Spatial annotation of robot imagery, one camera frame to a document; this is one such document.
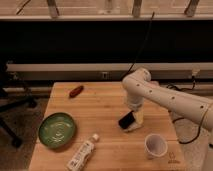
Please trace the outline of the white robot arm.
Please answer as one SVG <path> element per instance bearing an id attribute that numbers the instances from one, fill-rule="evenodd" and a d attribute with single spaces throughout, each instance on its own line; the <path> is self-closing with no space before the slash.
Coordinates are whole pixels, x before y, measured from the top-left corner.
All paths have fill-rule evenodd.
<path id="1" fill-rule="evenodd" d="M 148 99 L 156 104 L 182 115 L 199 124 L 208 131 L 213 130 L 213 100 L 185 92 L 160 87 L 150 82 L 151 74 L 145 68 L 139 68 L 122 80 L 126 90 L 126 104 L 137 111 Z"/>

